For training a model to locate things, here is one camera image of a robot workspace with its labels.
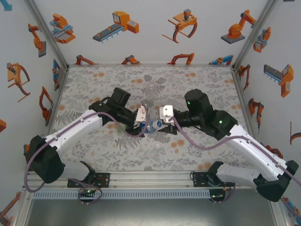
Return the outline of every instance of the white object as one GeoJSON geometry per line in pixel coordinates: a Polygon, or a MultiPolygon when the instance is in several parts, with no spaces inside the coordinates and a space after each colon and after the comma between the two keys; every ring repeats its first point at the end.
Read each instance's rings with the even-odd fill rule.
{"type": "Polygon", "coordinates": [[[171,117],[174,116],[174,108],[172,105],[165,105],[164,107],[159,108],[160,119],[163,120],[164,123],[174,123],[174,120],[170,120],[171,117]]]}
{"type": "Polygon", "coordinates": [[[65,126],[61,130],[48,135],[45,137],[46,142],[51,140],[52,138],[56,138],[54,142],[50,144],[51,147],[56,146],[57,152],[60,157],[65,154],[65,151],[68,150],[76,141],[82,138],[84,135],[88,134],[89,132],[99,129],[103,125],[102,118],[98,117],[98,115],[94,115],[88,119],[83,120],[83,118],[87,115],[95,113],[93,110],[86,110],[79,118],[71,122],[69,125],[65,126]],[[81,121],[78,125],[70,129],[69,131],[65,132],[61,137],[57,138],[57,134],[64,131],[66,128],[70,127],[77,121],[81,121]]]}
{"type": "Polygon", "coordinates": [[[146,120],[146,111],[145,108],[141,105],[138,108],[135,124],[137,124],[138,122],[144,122],[145,120],[146,120]]]}
{"type": "Polygon", "coordinates": [[[155,148],[159,150],[161,148],[161,144],[155,144],[155,148]]]}
{"type": "Polygon", "coordinates": [[[232,182],[239,185],[244,185],[256,189],[256,184],[253,182],[258,178],[260,172],[256,169],[245,169],[240,167],[223,164],[217,169],[217,177],[223,182],[232,182]]]}
{"type": "MultiPolygon", "coordinates": [[[[266,153],[275,159],[279,165],[283,166],[285,169],[287,168],[285,160],[280,159],[277,155],[271,153],[268,149],[262,146],[257,140],[250,136],[241,125],[235,125],[230,130],[230,133],[231,135],[229,137],[242,135],[248,138],[249,141],[256,143],[263,150],[265,150],[266,153]]],[[[283,170],[277,167],[275,163],[273,163],[272,160],[269,159],[264,153],[250,144],[249,141],[245,141],[243,139],[233,139],[228,141],[227,144],[232,146],[240,154],[244,155],[267,181],[278,180],[278,175],[283,175],[283,170]]]]}
{"type": "Polygon", "coordinates": [[[153,80],[146,83],[145,86],[145,95],[146,99],[152,100],[157,96],[158,84],[153,80]]]}
{"type": "MultiPolygon", "coordinates": [[[[57,152],[60,156],[64,156],[66,150],[74,145],[76,141],[78,141],[81,137],[85,136],[89,132],[99,129],[103,125],[102,118],[98,117],[98,115],[91,116],[87,119],[83,119],[85,116],[95,113],[94,110],[86,110],[78,119],[71,122],[69,125],[65,126],[61,130],[55,132],[54,134],[48,135],[45,137],[46,142],[51,140],[52,138],[56,138],[54,142],[49,144],[51,147],[56,146],[57,152]],[[59,133],[64,131],[66,128],[70,127],[74,123],[80,121],[79,124],[65,132],[61,137],[57,137],[59,133]]],[[[89,173],[89,169],[81,162],[73,162],[62,160],[62,163],[65,164],[64,171],[60,178],[73,178],[76,180],[84,180],[89,173]]]]}

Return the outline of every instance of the floral tablecloth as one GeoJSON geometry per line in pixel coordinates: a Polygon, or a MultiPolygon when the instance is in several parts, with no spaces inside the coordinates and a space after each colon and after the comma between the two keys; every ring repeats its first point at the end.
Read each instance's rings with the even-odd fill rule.
{"type": "MultiPolygon", "coordinates": [[[[158,108],[173,105],[187,110],[184,95],[198,88],[205,92],[214,109],[225,110],[246,127],[241,105],[229,67],[71,67],[62,100],[59,103],[54,131],[63,128],[94,101],[111,96],[115,87],[131,94],[126,107],[134,111],[141,102],[158,117],[158,108]],[[157,97],[149,100],[145,84],[158,84],[157,97]]],[[[212,146],[217,141],[195,128],[185,128],[196,143],[212,146]]],[[[79,140],[64,154],[71,161],[85,161],[96,171],[205,170],[213,162],[249,167],[243,156],[226,145],[211,151],[193,147],[182,134],[153,133],[145,138],[130,138],[115,123],[108,123],[79,140]]]]}

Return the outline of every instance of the white wall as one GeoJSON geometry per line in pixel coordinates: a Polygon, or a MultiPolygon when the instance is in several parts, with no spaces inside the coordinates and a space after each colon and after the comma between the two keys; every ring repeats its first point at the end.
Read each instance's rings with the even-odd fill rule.
{"type": "MultiPolygon", "coordinates": [[[[0,133],[0,210],[15,197],[23,184],[26,166],[23,156],[23,145],[38,134],[46,134],[45,120],[39,107],[39,96],[44,86],[54,103],[58,92],[54,91],[52,64],[55,58],[49,45],[47,54],[38,57],[38,50],[33,43],[33,35],[28,31],[28,23],[36,25],[23,0],[9,0],[12,11],[4,11],[0,6],[1,21],[1,54],[0,54],[0,119],[5,121],[7,128],[0,133]],[[8,88],[12,83],[7,81],[6,64],[18,62],[29,74],[30,82],[24,89],[31,94],[18,103],[23,96],[17,86],[8,88]]],[[[37,31],[40,39],[45,37],[37,31]]],[[[50,103],[44,98],[44,106],[50,103]]]]}
{"type": "MultiPolygon", "coordinates": [[[[250,85],[245,90],[246,99],[254,98],[264,105],[259,140],[272,148],[278,148],[285,160],[296,161],[300,165],[296,173],[299,180],[301,179],[301,139],[296,138],[290,145],[290,121],[293,122],[293,133],[301,132],[300,9],[301,1],[279,1],[264,26],[264,29],[271,27],[267,46],[261,53],[250,50],[242,64],[251,66],[250,85]],[[291,92],[285,98],[281,97],[281,87],[278,83],[263,75],[265,64],[279,71],[282,71],[287,64],[292,66],[294,79],[291,81],[291,92]]],[[[241,82],[244,86],[245,76],[241,82]]],[[[257,128],[255,115],[253,123],[257,128]]],[[[301,208],[301,188],[293,180],[285,195],[301,208]]]]}
{"type": "MultiPolygon", "coordinates": [[[[175,55],[192,52],[195,53],[192,63],[199,64],[208,64],[218,57],[231,54],[236,57],[246,39],[230,45],[221,40],[221,36],[240,21],[240,14],[247,9],[257,19],[266,3],[267,0],[240,0],[239,4],[237,0],[36,1],[50,30],[52,26],[49,22],[54,13],[65,17],[68,24],[73,26],[76,38],[67,44],[58,43],[69,64],[75,63],[79,54],[101,64],[120,64],[129,55],[134,55],[142,64],[168,63],[175,55]],[[179,43],[176,44],[162,34],[172,37],[174,25],[167,20],[187,8],[198,18],[198,28],[190,39],[178,34],[179,43]],[[114,11],[128,13],[139,24],[140,32],[122,32],[103,43],[93,40],[94,35],[113,24],[114,11]]],[[[248,37],[251,30],[251,25],[246,23],[242,34],[248,37]]]]}

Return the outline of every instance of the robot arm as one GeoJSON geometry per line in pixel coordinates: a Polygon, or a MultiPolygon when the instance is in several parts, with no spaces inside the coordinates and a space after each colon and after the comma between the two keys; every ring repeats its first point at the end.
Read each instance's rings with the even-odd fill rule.
{"type": "Polygon", "coordinates": [[[210,150],[223,143],[229,144],[245,156],[256,169],[233,167],[216,161],[208,170],[212,181],[232,182],[256,188],[260,195],[277,202],[291,180],[284,169],[294,175],[299,167],[298,164],[295,161],[286,162],[268,151],[227,112],[213,110],[207,95],[200,90],[189,91],[185,95],[185,100],[189,109],[185,112],[173,109],[172,105],[160,108],[160,118],[164,123],[168,123],[168,127],[159,131],[177,134],[178,128],[193,126],[221,140],[219,144],[211,148],[193,144],[201,150],[210,150]]]}
{"type": "Polygon", "coordinates": [[[141,127],[138,122],[145,121],[146,111],[142,106],[137,111],[132,112],[125,108],[130,94],[122,89],[115,88],[111,97],[106,97],[102,101],[96,101],[89,110],[86,110],[78,119],[65,126],[60,131],[42,139],[35,136],[30,145],[24,147],[27,159],[43,146],[41,152],[33,159],[31,169],[35,171],[45,183],[52,183],[58,178],[73,178],[92,184],[94,180],[94,170],[85,162],[62,161],[64,151],[70,148],[80,137],[89,132],[99,129],[112,119],[98,112],[111,115],[118,122],[127,126],[126,132],[131,135],[139,135],[141,127]]]}

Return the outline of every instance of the black mount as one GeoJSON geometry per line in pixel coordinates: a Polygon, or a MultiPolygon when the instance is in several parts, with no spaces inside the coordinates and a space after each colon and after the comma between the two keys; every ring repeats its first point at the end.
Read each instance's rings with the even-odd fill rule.
{"type": "MultiPolygon", "coordinates": [[[[105,112],[111,115],[118,122],[125,124],[126,132],[131,135],[138,135],[141,131],[141,127],[134,128],[134,123],[138,110],[132,112],[125,108],[127,101],[131,94],[123,89],[115,88],[111,97],[106,97],[103,100],[96,101],[89,106],[89,110],[95,112],[105,112]]],[[[105,115],[98,115],[103,119],[103,126],[112,120],[105,115]]]]}
{"type": "MultiPolygon", "coordinates": [[[[213,110],[207,94],[194,89],[185,94],[188,111],[180,112],[174,109],[174,117],[181,127],[199,127],[198,130],[217,140],[230,135],[230,130],[238,122],[226,111],[213,110]]],[[[177,134],[177,128],[169,124],[160,132],[177,134]]]]}

